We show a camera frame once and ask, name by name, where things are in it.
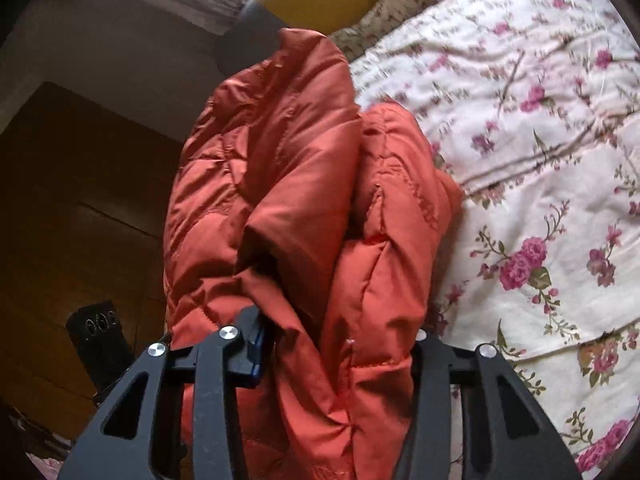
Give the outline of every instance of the gray panel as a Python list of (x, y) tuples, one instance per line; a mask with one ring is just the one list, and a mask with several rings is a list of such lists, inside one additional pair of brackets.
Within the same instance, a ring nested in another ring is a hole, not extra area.
[(216, 41), (218, 68), (231, 76), (267, 59), (280, 46), (278, 31), (287, 27), (257, 0), (249, 0), (236, 24)]

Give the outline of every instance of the silver screw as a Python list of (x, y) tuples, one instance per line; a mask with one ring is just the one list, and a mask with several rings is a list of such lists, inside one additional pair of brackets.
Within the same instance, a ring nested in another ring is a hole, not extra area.
[(146, 349), (146, 353), (148, 353), (151, 357), (160, 357), (165, 352), (166, 346), (162, 343), (153, 343), (149, 348)]
[(486, 357), (487, 359), (491, 359), (498, 355), (498, 351), (495, 349), (495, 346), (489, 344), (481, 345), (478, 351), (482, 357)]
[(222, 339), (235, 339), (240, 331), (233, 325), (227, 325), (223, 326), (218, 333)]

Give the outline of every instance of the yellow and gray object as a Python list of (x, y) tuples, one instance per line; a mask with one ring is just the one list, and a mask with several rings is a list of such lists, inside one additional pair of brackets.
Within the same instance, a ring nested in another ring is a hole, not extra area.
[(218, 67), (232, 75), (268, 58), (283, 27), (331, 34), (357, 23), (377, 0), (249, 0), (217, 45)]

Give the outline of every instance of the bed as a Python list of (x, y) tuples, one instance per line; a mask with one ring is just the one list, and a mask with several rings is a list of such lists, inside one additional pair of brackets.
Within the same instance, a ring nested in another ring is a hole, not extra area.
[(351, 73), (363, 108), (414, 113), (466, 192), (427, 327), (496, 345), (594, 478), (640, 394), (640, 50), (625, 22), (609, 0), (444, 0)]

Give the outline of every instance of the floral bedsheet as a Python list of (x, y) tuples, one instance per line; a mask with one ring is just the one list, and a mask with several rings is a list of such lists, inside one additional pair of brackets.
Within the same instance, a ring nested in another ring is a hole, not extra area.
[(594, 478), (638, 416), (636, 42), (608, 0), (444, 0), (351, 71), (358, 103), (412, 111), (466, 190), (429, 328), (493, 342)]

